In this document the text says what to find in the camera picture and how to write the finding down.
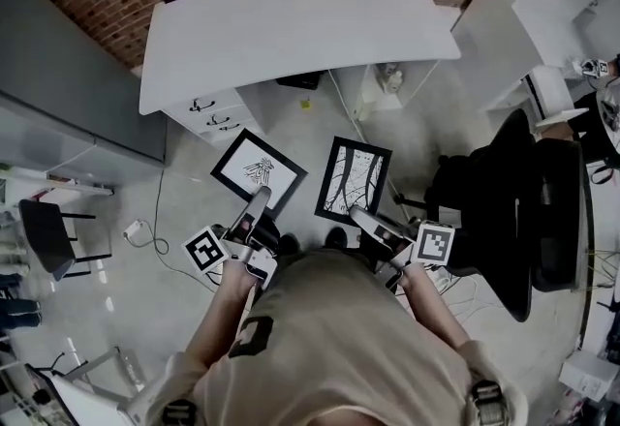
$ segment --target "office chair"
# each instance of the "office chair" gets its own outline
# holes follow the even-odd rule
[[[28,245],[39,259],[44,270],[51,273],[56,281],[91,273],[90,267],[88,271],[69,273],[75,263],[111,258],[111,254],[76,258],[71,242],[76,242],[77,239],[67,234],[62,220],[63,218],[94,220],[95,216],[61,213],[57,204],[33,200],[21,200],[19,202],[19,214]]]
[[[461,212],[447,270],[480,273],[518,321],[530,314],[532,286],[575,286],[583,162],[576,142],[535,142],[525,112],[514,111],[492,142],[470,156],[442,156],[423,207]]]

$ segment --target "strap buckle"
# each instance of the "strap buckle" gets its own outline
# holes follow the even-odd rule
[[[474,404],[478,408],[480,426],[508,426],[509,415],[502,388],[495,381],[483,380],[472,389]]]

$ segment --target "electrical outlet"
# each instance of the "electrical outlet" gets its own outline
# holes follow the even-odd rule
[[[134,236],[136,233],[140,231],[140,228],[142,228],[142,225],[143,225],[142,220],[135,220],[133,223],[129,225],[129,227],[125,231],[123,231],[123,236],[126,238],[131,238],[132,236]]]

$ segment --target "framed drawing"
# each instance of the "framed drawing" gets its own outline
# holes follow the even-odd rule
[[[248,202],[263,185],[271,189],[266,214],[275,219],[306,171],[248,130],[243,130],[211,175]]]
[[[335,137],[314,213],[353,226],[349,210],[354,205],[375,214],[390,158],[387,149]]]

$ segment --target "black chair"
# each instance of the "black chair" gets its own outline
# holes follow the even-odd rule
[[[470,156],[440,158],[423,207],[461,212],[447,270],[480,273],[518,321],[530,314],[532,286],[575,286],[583,162],[576,142],[535,142],[523,110],[514,111],[493,141]]]
[[[19,202],[19,214],[30,248],[39,259],[44,270],[51,273],[56,281],[91,273],[90,266],[88,271],[69,273],[75,263],[111,258],[111,254],[76,258],[71,247],[71,242],[75,242],[77,239],[67,234],[62,219],[94,220],[95,216],[61,213],[56,204],[33,200],[21,200]]]

